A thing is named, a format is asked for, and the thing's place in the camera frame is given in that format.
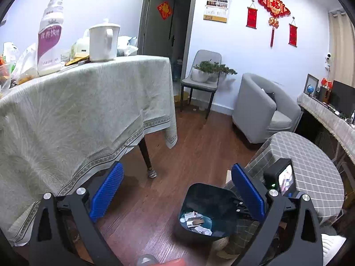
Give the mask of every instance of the curtain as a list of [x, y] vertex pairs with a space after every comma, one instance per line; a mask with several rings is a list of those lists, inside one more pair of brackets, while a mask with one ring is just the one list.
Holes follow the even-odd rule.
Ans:
[[355, 28], [346, 13], [329, 13], [331, 68], [328, 80], [355, 87]]

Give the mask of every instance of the gray chair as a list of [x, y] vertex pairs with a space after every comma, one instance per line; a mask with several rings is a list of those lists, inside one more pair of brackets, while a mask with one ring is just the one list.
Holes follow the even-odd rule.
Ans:
[[[267, 93], [274, 93], [275, 101]], [[255, 74], [242, 76], [233, 123], [250, 143], [263, 143], [276, 132], [294, 131], [300, 118], [301, 108], [275, 83]]]
[[[211, 63], [217, 62], [217, 63], [221, 64], [221, 62], [222, 62], [221, 54], [220, 53], [216, 53], [216, 52], [211, 52], [211, 51], [208, 51], [208, 50], [198, 50], [197, 53], [196, 53], [195, 59], [193, 60], [192, 67], [200, 64], [202, 61], [210, 61], [210, 60], [211, 60]], [[187, 78], [181, 80], [180, 112], [182, 112], [182, 108], [183, 108], [182, 103], [183, 103], [183, 88], [184, 87], [191, 88], [189, 104], [191, 103], [193, 89], [210, 92], [211, 93], [211, 98], [209, 100], [207, 113], [206, 113], [206, 117], [205, 117], [207, 119], [208, 114], [209, 114], [209, 112], [211, 110], [214, 93], [216, 93], [216, 91], [217, 91], [218, 82], [219, 82], [219, 74], [220, 73], [218, 73], [217, 79], [213, 80], [213, 78], [211, 77], [206, 82], [199, 83], [199, 82], [195, 82], [195, 81], [193, 81], [191, 79], [191, 77], [192, 77], [192, 75], [191, 75], [192, 67], [191, 67], [189, 76]]]

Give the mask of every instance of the bottle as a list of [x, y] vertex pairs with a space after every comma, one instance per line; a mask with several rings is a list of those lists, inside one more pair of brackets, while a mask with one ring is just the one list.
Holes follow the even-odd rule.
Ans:
[[38, 32], [38, 75], [43, 76], [60, 70], [60, 49], [57, 44], [62, 32], [63, 0], [50, 0], [40, 21]]

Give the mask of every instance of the picture frame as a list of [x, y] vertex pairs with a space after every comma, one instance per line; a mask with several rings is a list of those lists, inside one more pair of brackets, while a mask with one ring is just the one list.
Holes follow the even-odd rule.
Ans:
[[307, 75], [306, 84], [305, 84], [305, 88], [303, 89], [303, 93], [308, 95], [309, 93], [307, 92], [307, 87], [309, 85], [311, 85], [311, 86], [313, 86], [314, 91], [313, 91], [313, 93], [310, 96], [314, 97], [316, 92], [317, 92], [318, 83], [319, 83], [319, 79], [317, 79], [316, 77], [312, 76], [311, 74], [308, 74]]

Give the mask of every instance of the black trash bin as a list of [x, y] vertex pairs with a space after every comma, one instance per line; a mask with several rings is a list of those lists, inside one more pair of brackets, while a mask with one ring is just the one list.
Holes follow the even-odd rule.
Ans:
[[[196, 183], [187, 191], [179, 213], [175, 235], [185, 242], [212, 242], [234, 233], [237, 213], [235, 194], [227, 189]], [[189, 230], [180, 218], [185, 213], [196, 211], [212, 220], [212, 235], [203, 235]]]

